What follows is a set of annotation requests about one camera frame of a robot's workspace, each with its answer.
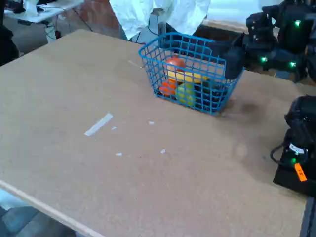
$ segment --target tabletop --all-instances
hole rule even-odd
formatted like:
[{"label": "tabletop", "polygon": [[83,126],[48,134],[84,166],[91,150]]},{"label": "tabletop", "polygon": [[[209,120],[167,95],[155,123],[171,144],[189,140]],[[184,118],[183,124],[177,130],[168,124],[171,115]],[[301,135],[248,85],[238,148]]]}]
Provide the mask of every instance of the tabletop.
[{"label": "tabletop", "polygon": [[245,71],[210,116],[156,98],[139,47],[81,30],[0,68],[0,188],[91,237],[297,237],[269,153],[315,88]]},{"label": "tabletop", "polygon": [[84,0],[58,0],[52,3],[38,5],[44,11],[39,12],[37,16],[30,16],[26,14],[26,12],[15,14],[10,10],[5,10],[4,14],[10,18],[38,23],[38,22],[47,20],[51,17],[54,17],[60,13],[63,13],[69,9],[72,9],[76,6],[79,6],[83,3],[84,3]]}]

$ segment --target white paper scrap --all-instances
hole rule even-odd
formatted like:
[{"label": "white paper scrap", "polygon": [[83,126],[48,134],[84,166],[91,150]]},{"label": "white paper scrap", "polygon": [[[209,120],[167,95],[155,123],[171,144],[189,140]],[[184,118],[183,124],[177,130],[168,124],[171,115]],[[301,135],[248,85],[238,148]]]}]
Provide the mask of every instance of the white paper scrap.
[{"label": "white paper scrap", "polygon": [[103,127],[106,123],[108,123],[113,118],[113,115],[110,113],[107,113],[100,121],[98,121],[95,125],[93,125],[87,132],[84,134],[86,136],[91,136],[96,131],[98,131],[101,127]]}]

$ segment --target black equipment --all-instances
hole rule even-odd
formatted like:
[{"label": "black equipment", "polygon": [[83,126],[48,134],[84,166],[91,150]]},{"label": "black equipment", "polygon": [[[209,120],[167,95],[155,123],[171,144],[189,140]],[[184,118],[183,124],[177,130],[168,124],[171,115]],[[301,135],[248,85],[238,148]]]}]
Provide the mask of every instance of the black equipment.
[{"label": "black equipment", "polygon": [[19,57],[19,51],[12,41],[13,33],[3,25],[5,0],[0,0],[0,66]]},{"label": "black equipment", "polygon": [[[262,11],[247,18],[249,34],[239,36],[232,43],[229,54],[242,58],[244,66],[256,63],[266,71],[274,68],[294,73],[294,82],[307,76],[307,69],[316,81],[316,36],[313,36],[316,5],[307,5],[301,0],[285,0],[280,5],[265,6]],[[277,38],[274,27],[279,27]],[[225,59],[227,64],[236,63],[232,57]],[[232,70],[238,74],[242,67],[232,67]]]},{"label": "black equipment", "polygon": [[[294,100],[285,120],[290,128],[283,143],[271,151],[271,159],[278,164],[274,183],[316,197],[316,96]],[[282,148],[281,159],[275,159],[274,153]],[[295,164],[306,179],[300,180]]]}]

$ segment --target green led light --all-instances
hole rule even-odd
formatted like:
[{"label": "green led light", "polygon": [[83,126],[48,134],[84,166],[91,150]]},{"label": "green led light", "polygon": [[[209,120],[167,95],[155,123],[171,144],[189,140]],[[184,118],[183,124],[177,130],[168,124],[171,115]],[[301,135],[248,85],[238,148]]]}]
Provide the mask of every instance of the green led light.
[{"label": "green led light", "polygon": [[290,65],[290,67],[292,67],[292,68],[296,67],[296,63],[295,63],[295,62],[290,62],[289,65]]},{"label": "green led light", "polygon": [[261,61],[262,63],[267,62],[267,60],[268,60],[268,58],[267,58],[267,57],[261,57],[261,58],[260,58],[260,61]]},{"label": "green led light", "polygon": [[301,21],[300,20],[294,21],[294,24],[296,25],[296,27],[299,27],[301,24]]}]

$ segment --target orange label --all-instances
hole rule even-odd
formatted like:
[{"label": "orange label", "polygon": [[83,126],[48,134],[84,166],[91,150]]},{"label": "orange label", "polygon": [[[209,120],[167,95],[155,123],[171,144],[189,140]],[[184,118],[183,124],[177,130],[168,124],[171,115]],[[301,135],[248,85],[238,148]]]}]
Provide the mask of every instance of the orange label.
[{"label": "orange label", "polygon": [[296,170],[297,176],[298,176],[298,178],[300,179],[300,181],[301,181],[301,182],[306,181],[307,178],[306,178],[306,176],[305,176],[305,174],[304,174],[304,171],[303,171],[301,165],[300,165],[299,163],[296,163],[296,164],[294,165],[294,168],[295,168],[295,170]]}]

